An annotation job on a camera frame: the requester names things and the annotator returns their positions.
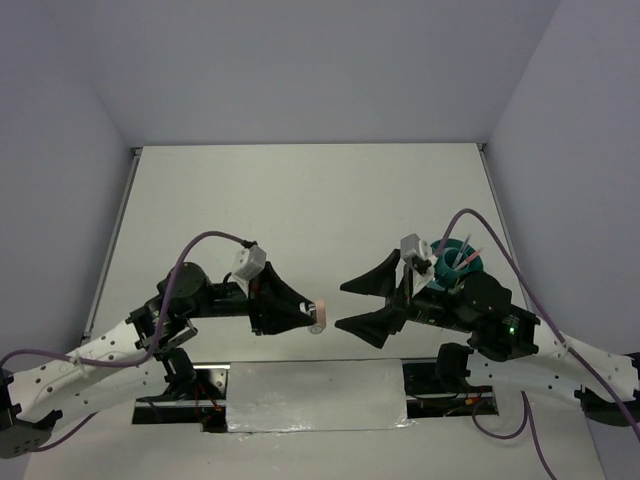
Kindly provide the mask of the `pink mini stapler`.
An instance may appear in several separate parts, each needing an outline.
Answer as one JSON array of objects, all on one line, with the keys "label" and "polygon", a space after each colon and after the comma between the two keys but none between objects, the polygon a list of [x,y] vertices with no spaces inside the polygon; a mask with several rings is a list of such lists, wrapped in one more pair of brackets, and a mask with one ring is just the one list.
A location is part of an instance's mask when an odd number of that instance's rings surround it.
[{"label": "pink mini stapler", "polygon": [[312,335],[321,334],[327,324],[326,302],[324,300],[316,300],[309,305],[308,314],[315,321],[313,325],[308,327],[308,331]]}]

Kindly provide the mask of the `blue ballpoint pen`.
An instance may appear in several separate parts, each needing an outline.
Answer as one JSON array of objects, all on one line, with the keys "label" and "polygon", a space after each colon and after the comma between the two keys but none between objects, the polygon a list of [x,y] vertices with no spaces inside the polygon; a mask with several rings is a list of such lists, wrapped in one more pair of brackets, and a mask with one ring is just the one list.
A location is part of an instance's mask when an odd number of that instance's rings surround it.
[{"label": "blue ballpoint pen", "polygon": [[457,253],[456,257],[455,257],[455,260],[454,260],[454,262],[452,264],[452,268],[453,269],[463,260],[463,258],[465,256],[465,253],[466,253],[467,246],[469,244],[470,238],[471,238],[471,235],[468,234],[466,236],[465,240],[462,242],[462,244],[461,244],[461,246],[460,246],[460,248],[458,250],[458,253]]}]

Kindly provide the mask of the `pink red gel pen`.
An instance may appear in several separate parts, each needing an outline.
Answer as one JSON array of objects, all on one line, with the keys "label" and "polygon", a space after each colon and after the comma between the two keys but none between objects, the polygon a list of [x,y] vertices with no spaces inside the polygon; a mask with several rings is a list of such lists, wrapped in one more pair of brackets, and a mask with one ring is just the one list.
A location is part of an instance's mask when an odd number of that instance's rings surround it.
[{"label": "pink red gel pen", "polygon": [[483,252],[483,248],[480,248],[479,250],[473,252],[471,255],[469,255],[468,257],[466,257],[463,261],[461,261],[455,268],[455,271],[460,271],[462,269],[467,268],[476,258],[478,258],[480,256],[480,254]]}]

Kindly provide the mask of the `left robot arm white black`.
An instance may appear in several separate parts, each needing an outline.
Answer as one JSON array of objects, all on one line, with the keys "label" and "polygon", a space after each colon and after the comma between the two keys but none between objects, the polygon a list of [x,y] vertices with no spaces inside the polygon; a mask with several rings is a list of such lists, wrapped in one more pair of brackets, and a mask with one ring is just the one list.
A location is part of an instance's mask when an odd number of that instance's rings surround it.
[{"label": "left robot arm white black", "polygon": [[282,281],[270,265],[249,281],[209,280],[195,263],[184,264],[158,293],[114,328],[66,354],[21,372],[1,372],[1,456],[12,459],[52,447],[52,434],[81,426],[97,412],[132,399],[215,396],[184,344],[199,318],[246,317],[256,335],[297,328],[319,333],[326,307]]}]

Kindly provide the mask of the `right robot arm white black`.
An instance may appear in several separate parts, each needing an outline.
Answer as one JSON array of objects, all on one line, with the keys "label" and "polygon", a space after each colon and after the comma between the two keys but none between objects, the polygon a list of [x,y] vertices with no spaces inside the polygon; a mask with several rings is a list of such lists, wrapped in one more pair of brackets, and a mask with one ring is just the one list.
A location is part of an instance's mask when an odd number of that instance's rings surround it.
[{"label": "right robot arm white black", "polygon": [[376,296],[384,306],[340,319],[336,327],[382,348],[408,322],[463,333],[463,343],[439,346],[432,366],[411,362],[407,392],[440,387],[446,393],[513,388],[577,405],[610,426],[639,422],[639,356],[602,351],[569,337],[512,302],[512,292],[483,270],[468,270],[440,286],[444,261],[394,250],[373,270],[341,290]]}]

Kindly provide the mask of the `teal round divided organizer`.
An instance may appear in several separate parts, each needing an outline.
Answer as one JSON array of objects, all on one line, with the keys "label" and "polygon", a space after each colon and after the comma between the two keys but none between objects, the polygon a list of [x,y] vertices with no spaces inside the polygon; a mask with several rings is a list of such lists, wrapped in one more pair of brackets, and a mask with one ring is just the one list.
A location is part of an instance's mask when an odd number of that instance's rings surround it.
[{"label": "teal round divided organizer", "polygon": [[462,278],[472,272],[484,270],[481,251],[476,250],[469,240],[449,238],[435,265],[435,277],[429,283],[431,288],[446,290],[456,286]]}]

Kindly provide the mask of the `silver foil covered panel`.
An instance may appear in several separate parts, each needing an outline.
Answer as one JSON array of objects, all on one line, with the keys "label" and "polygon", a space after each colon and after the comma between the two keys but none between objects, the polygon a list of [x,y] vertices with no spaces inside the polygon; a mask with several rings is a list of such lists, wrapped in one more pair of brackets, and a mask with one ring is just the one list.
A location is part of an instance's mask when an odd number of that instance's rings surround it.
[{"label": "silver foil covered panel", "polygon": [[374,431],[410,424],[398,360],[236,363],[226,400],[233,433]]}]

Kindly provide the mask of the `aluminium table edge rail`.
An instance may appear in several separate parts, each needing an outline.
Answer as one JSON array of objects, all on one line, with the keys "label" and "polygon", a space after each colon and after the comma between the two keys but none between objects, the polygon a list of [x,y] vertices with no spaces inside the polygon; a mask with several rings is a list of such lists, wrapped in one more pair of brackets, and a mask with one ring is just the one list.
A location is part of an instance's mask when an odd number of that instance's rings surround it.
[{"label": "aluminium table edge rail", "polygon": [[513,245],[512,245],[511,237],[510,237],[510,234],[509,234],[510,232],[509,232],[508,226],[507,226],[507,224],[505,222],[504,212],[503,212],[500,200],[499,200],[499,196],[498,196],[498,193],[497,193],[497,190],[496,190],[496,187],[495,187],[495,183],[494,183],[493,177],[492,177],[491,172],[489,170],[489,164],[488,164],[488,160],[487,160],[486,152],[485,152],[486,143],[477,143],[476,146],[477,146],[477,149],[478,149],[478,152],[479,152],[479,156],[480,156],[483,168],[484,168],[485,176],[486,176],[488,184],[489,184],[489,188],[491,190],[492,198],[493,198],[496,210],[497,210],[497,215],[498,215],[498,218],[499,218],[499,221],[500,221],[501,230],[502,230],[502,233],[504,234],[504,237],[505,237],[507,250],[513,256],[514,251],[513,251],[513,248],[512,248]]}]

